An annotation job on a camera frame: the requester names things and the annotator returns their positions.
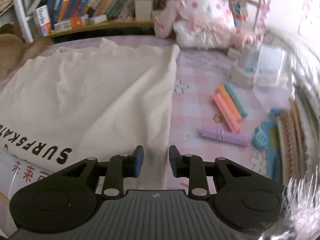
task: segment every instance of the metal pivot bolt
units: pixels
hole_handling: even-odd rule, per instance
[[[195,196],[205,196],[205,195],[207,195],[207,190],[206,189],[204,189],[204,188],[199,188],[199,187],[197,187],[197,188],[194,188],[192,191],[191,191],[191,193],[193,194],[193,195],[195,195]]]
[[[119,190],[117,190],[116,188],[107,188],[104,190],[103,192],[106,196],[109,197],[114,197],[114,196],[118,196],[119,195]]]

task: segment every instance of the orange highlighter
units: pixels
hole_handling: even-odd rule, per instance
[[[215,101],[217,107],[219,108],[220,112],[222,113],[224,119],[226,120],[226,123],[228,127],[230,128],[230,131],[233,133],[240,133],[241,127],[235,117],[232,115],[231,110],[229,109],[227,103],[222,98],[222,95],[220,93],[216,93],[213,96],[213,100]]]
[[[228,92],[224,88],[224,86],[218,86],[217,92],[220,93],[226,104],[228,105],[229,109],[232,112],[232,115],[235,117],[237,122],[242,121],[242,116],[239,113],[238,109],[236,108],[235,104],[233,103],[231,97],[229,96]]]

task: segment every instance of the white plush bunny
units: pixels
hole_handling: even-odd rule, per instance
[[[183,48],[223,49],[255,41],[254,33],[236,30],[228,0],[169,0],[154,22],[156,36],[165,38],[173,29]]]

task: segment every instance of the plush toy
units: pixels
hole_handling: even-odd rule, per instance
[[[13,34],[0,34],[0,81],[9,72],[23,66],[28,59],[39,56],[52,44],[47,38],[38,38],[33,43],[24,43]]]
[[[164,11],[154,19],[157,37],[176,33],[183,48],[229,48],[239,50],[255,42],[251,31],[235,28],[227,0],[169,0]]]

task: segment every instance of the purple highlighter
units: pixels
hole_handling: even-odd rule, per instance
[[[244,147],[249,146],[251,140],[246,135],[231,133],[219,127],[204,126],[202,127],[202,130],[200,130],[200,133],[203,137],[233,143]]]

